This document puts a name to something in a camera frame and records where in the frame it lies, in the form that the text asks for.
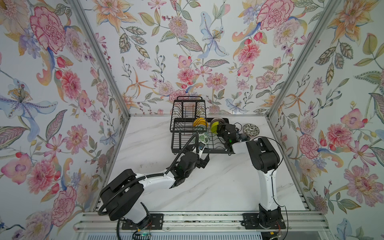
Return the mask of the lime green plastic bowl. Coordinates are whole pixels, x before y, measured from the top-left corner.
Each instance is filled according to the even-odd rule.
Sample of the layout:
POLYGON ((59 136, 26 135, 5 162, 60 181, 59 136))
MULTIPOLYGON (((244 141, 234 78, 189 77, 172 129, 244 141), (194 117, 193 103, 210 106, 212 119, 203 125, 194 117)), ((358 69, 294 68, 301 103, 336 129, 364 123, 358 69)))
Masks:
POLYGON ((217 134, 218 133, 218 128, 219 128, 220 124, 221 123, 219 121, 211 122, 210 123, 211 132, 213 134, 217 134))

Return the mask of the green leaf pattern bowl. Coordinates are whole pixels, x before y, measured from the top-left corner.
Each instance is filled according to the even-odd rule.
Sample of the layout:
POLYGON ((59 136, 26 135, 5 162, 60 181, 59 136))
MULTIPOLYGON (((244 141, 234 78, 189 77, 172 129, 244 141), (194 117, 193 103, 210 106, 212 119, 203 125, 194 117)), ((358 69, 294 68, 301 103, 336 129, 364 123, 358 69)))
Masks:
POLYGON ((199 142, 207 145, 210 142, 210 136, 208 133, 200 133, 199 134, 199 142))

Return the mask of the yellow plastic bowl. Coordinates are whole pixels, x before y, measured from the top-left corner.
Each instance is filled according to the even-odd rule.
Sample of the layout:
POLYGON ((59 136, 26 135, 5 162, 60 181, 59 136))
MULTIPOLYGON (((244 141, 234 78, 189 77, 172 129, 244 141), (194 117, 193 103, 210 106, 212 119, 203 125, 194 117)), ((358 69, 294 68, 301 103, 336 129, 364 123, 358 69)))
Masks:
POLYGON ((205 118, 196 118, 193 122, 193 127, 197 128, 197 127, 207 127, 208 124, 207 124, 207 120, 205 118))

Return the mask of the black wire dish rack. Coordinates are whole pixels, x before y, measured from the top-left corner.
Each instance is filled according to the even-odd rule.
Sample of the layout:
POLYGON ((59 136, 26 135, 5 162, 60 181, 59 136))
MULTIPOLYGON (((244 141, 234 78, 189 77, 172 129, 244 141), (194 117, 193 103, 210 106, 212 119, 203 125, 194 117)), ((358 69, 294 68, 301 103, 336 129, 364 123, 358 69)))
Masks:
MULTIPOLYGON (((210 142, 204 150, 207 154, 228 154, 232 155, 233 150, 228 150, 224 146, 223 139, 217 134, 213 134, 210 122, 213 118, 207 117, 206 102, 202 97, 181 96, 174 100, 171 114, 170 132, 172 133, 171 150, 177 154, 194 134, 208 133, 210 142), (208 126, 193 127, 196 118, 205 118, 208 126)), ((230 123, 227 118, 223 118, 226 123, 230 123)))

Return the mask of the pink striped ceramic bowl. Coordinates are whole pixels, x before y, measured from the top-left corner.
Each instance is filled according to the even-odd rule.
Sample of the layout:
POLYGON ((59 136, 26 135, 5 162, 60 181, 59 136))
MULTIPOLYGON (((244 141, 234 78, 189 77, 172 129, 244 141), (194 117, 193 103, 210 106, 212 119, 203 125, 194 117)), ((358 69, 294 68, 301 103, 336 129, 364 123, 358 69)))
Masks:
POLYGON ((211 120, 210 125, 213 125, 214 123, 225 124, 226 121, 223 118, 216 117, 211 120))

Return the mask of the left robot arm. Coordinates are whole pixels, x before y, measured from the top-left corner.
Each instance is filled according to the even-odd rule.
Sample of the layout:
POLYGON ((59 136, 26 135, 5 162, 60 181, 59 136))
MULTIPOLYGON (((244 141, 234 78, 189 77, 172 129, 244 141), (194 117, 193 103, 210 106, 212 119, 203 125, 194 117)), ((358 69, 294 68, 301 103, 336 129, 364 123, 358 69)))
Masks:
POLYGON ((111 221, 128 220, 137 226, 146 226, 151 214, 140 201, 141 195, 176 188, 189 178, 195 168, 204 169, 210 160, 209 156, 202 159, 208 143, 206 134, 193 134, 171 165, 159 173, 136 174, 131 169, 124 170, 101 190, 102 205, 98 215, 108 216, 111 221))

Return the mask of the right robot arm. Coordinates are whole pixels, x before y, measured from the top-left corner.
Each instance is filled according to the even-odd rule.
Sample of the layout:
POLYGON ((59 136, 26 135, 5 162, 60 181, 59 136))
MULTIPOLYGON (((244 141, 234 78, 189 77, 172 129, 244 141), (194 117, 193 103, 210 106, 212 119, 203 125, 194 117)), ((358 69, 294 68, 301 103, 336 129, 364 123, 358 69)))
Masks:
POLYGON ((212 132, 222 138, 225 147, 235 154, 248 153, 253 167, 258 171, 261 190, 259 225, 269 229, 283 221, 276 188, 276 173, 281 159, 270 138, 260 136, 260 129, 254 124, 245 124, 239 130, 233 124, 218 123, 212 132))

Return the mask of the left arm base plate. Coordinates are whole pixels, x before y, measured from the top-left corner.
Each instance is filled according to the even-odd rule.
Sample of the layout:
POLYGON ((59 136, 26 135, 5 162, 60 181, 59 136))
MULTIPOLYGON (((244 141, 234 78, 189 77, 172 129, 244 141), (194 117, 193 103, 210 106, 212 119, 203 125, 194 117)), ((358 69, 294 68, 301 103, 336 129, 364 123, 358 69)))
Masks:
POLYGON ((131 220, 123 222, 122 230, 162 230, 164 223, 164 214, 150 214, 141 222, 135 224, 131 220))

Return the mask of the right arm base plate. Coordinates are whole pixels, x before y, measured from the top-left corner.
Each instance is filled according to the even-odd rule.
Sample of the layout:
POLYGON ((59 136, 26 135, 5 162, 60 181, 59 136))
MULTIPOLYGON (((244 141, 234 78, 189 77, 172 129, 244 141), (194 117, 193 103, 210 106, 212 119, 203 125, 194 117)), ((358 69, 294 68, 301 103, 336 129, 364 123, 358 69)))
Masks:
POLYGON ((285 230, 286 223, 281 214, 244 213, 241 225, 246 230, 285 230))

